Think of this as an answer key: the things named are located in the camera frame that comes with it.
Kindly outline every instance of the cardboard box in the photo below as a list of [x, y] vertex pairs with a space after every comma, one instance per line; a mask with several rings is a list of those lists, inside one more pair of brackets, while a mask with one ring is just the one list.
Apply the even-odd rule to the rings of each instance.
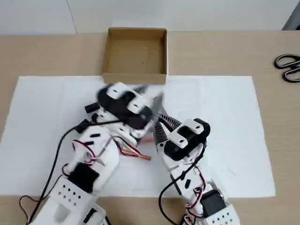
[[165, 84], [167, 30], [109, 28], [102, 76], [106, 83]]

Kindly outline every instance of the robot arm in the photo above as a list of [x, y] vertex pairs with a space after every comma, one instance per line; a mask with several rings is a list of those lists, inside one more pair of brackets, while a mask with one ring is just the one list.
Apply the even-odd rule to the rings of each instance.
[[[186, 120], [181, 123], [163, 114], [159, 115], [154, 128], [157, 152], [171, 179], [174, 182], [180, 177], [174, 185], [187, 202], [182, 223], [239, 225], [239, 217], [228, 202], [225, 189], [206, 164], [205, 158], [202, 158], [209, 134], [210, 126], [203, 120]], [[164, 216], [176, 224], [167, 215]]]
[[[157, 120], [162, 94], [155, 99], [143, 95], [145, 87], [131, 89], [117, 83], [101, 89], [98, 102], [85, 107], [92, 121], [77, 129], [81, 136], [73, 140], [75, 156], [63, 167], [50, 197], [33, 225], [108, 225], [106, 212], [96, 204], [99, 193], [118, 167], [120, 153], [149, 160], [134, 149]], [[122, 123], [88, 126], [121, 120]]]

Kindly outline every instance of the table surface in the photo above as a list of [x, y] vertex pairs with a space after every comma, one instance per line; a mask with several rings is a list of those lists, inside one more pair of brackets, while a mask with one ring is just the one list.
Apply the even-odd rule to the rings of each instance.
[[[106, 34], [0, 37], [0, 133], [19, 75], [99, 75], [105, 39]], [[284, 82], [272, 65], [280, 54], [300, 54], [299, 40], [299, 31], [169, 33], [170, 75], [253, 77], [277, 196], [232, 199], [243, 225], [299, 223], [300, 84]], [[99, 203], [113, 225], [168, 224], [157, 198], [106, 197]], [[33, 208], [30, 202], [25, 206]], [[182, 216], [180, 199], [166, 199], [164, 207], [175, 220]], [[0, 196], [0, 225], [24, 222], [18, 197]]]

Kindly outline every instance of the white paper sheet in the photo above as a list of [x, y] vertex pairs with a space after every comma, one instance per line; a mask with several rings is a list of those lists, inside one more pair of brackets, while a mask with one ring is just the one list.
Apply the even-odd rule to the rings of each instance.
[[[0, 144], [0, 195], [39, 195], [49, 174], [61, 135], [86, 115], [83, 106], [96, 101], [104, 86], [98, 76], [20, 77]], [[163, 86], [151, 86], [154, 96]], [[165, 109], [184, 121], [201, 118], [211, 124], [206, 150], [230, 197], [275, 195], [268, 150], [250, 76], [168, 76]], [[56, 171], [72, 157], [65, 139]], [[146, 162], [122, 157], [104, 196], [157, 197], [170, 182], [153, 144], [140, 146], [153, 157]], [[175, 196], [174, 188], [166, 196]]]

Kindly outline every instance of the scissor handle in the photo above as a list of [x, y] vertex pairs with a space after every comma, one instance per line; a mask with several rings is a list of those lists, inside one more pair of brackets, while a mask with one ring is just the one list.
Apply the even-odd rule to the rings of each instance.
[[291, 79], [290, 78], [291, 74], [295, 74], [297, 72], [300, 72], [300, 67], [296, 67], [295, 69], [291, 69], [291, 70], [288, 70], [288, 71], [284, 72], [282, 74], [282, 78], [285, 81], [290, 82], [290, 83], [299, 83], [300, 82], [300, 78], [298, 78], [298, 79]]
[[[288, 62], [286, 64], [280, 64], [279, 61], [283, 58], [290, 58], [290, 59], [294, 59], [295, 61]], [[296, 68], [298, 64], [300, 64], [300, 56], [296, 54], [290, 54], [290, 53], [282, 54], [274, 60], [274, 66], [277, 69]]]

